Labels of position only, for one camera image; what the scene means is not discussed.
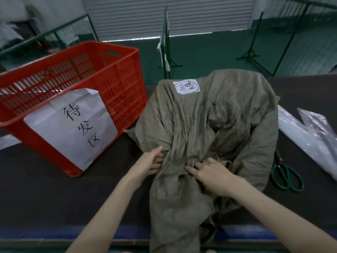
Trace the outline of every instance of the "forearm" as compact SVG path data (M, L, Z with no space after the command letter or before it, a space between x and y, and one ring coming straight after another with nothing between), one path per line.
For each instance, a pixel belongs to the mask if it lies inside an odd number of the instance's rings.
M270 199L246 180L232 197L248 209L292 253L337 252L337 242L318 227Z
M67 253L106 253L134 191L135 187L124 177Z

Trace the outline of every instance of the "green metal frame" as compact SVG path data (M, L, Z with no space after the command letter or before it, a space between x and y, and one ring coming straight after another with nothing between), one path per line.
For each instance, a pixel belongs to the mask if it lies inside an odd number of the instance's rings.
M162 58L162 67L164 72L164 79L171 79L171 71L166 71L166 62L165 62L165 54L167 58L167 62L170 65L170 70L172 67L182 67L182 65L177 65L172 59L171 59L171 50L170 50L170 35L169 35L169 27L167 22L167 6L165 7L164 11L164 25L163 25L163 33L161 36L161 58Z
M26 46L29 46L30 44L36 43L36 42L38 42L39 40L43 40L45 37L48 37L48 36L51 36L51 35L55 35L55 37L56 37L56 39L57 39L57 42L58 42L59 45L61 46L61 49L66 49L66 48L67 48L67 45L66 45L66 44L62 41L62 39L60 38L60 36L59 36L59 34L58 34L58 31L60 31L60 30L62 30L62 29L64 29L64 28L66 28L66 27L68 27L68 26L74 24L75 22L78 22L78 21L80 21L80 20L82 20L82 19L84 19L84 18L88 18L89 23L90 23L91 28L92 28L92 31L93 31L93 33L94 33L94 36L95 36L96 40L99 41L98 35L97 35L97 33L96 33L96 31L95 31L95 28L94 28L94 26L93 26L93 24L92 24L92 21L91 21L91 19L90 19L90 16L89 16L88 14L85 14L85 15L83 15L83 16L81 16L81 17L78 17L78 18L72 20L72 21L69 21L68 23L65 23L65 24L63 24L63 25L61 25L61 26L59 26L59 27L56 27L56 28L54 28L53 30L50 30L50 31L45 32L45 33L40 34L40 35L37 35L37 36L35 36L35 37L33 37L33 38L30 38L30 39L28 39L28 40L26 40L26 41L24 41L24 42L19 43L19 44L13 46L13 47L10 47L10 48L8 48L8 49L6 49L6 50L4 50L4 51L1 51L1 52L0 52L0 58L5 57L5 56L7 56L7 55L10 55L10 54L12 54L12 53L15 52L15 51L22 50L22 48L24 48L24 47L26 47Z
M265 68L261 63L259 63L255 57L259 57L260 55L256 55L254 50L253 50L253 46L254 46L254 42L255 42L255 38L257 36L257 33L259 31L259 27L261 25L261 21L262 21L262 17L263 17L263 12L261 13L260 15L260 18L259 18L259 21L257 23L257 26L256 26L256 29L255 29L255 33L254 33L254 36L253 36L253 40L251 42L251 45L249 47L249 50L244 54L242 55L241 57L239 58L236 58L236 59L250 59L252 60L255 64L257 64L260 68L263 69L263 71L265 71L268 75L274 77L276 75L276 72L278 70L278 68L280 67L281 63L282 63L282 60L284 59L284 56L285 54L287 53L295 35L299 32L299 29L301 27L301 24L302 24L302 21L303 21L303 18L305 17L307 11L308 11L308 8L310 7L310 5L314 5L316 7L323 7L323 8L330 8L330 9L337 9L337 6L335 5L330 5L330 4L326 4L326 3L319 3L319 2L314 2L314 1L309 1L309 0L289 0L289 1L293 1L293 2L298 2L298 3L303 3L305 4L304 6L304 9L303 11L301 12L301 8L299 9L298 11L298 16L299 16L299 19L297 20L297 23L295 25L295 29L291 32L291 36L287 42L287 45L285 46L283 52L282 52L282 55L280 56L280 59L278 60L277 62L277 65L276 67L274 68L274 70L271 72L269 71L267 68Z

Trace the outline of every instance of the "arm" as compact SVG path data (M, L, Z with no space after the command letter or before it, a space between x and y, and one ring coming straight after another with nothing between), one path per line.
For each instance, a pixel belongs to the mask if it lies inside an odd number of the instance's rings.
M105 253L109 250L134 191L148 175L159 171L164 158L161 150L162 147L155 148L139 158L66 253Z
M265 225L292 253L337 252L337 241L324 231L270 199L245 179L209 158L197 163L199 170L186 167L205 187L219 196L238 201Z

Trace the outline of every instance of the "handwritten label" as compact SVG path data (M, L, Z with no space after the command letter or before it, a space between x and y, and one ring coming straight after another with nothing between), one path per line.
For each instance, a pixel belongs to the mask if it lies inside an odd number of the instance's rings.
M70 91L27 115L25 123L81 170L118 132L97 90Z
M176 90L180 94L189 94L193 92L200 92L200 87L195 79L181 80L179 82L173 82Z

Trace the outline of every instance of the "olive green garment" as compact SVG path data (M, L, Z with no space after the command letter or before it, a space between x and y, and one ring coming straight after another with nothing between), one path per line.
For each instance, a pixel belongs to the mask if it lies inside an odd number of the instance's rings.
M204 193L186 165L213 157L262 191L278 136L279 97L260 73L216 70L196 79L200 92L189 94L178 93L176 81L159 82L128 131L143 152L158 146L167 151L150 189L155 253L200 252L200 224L239 207Z

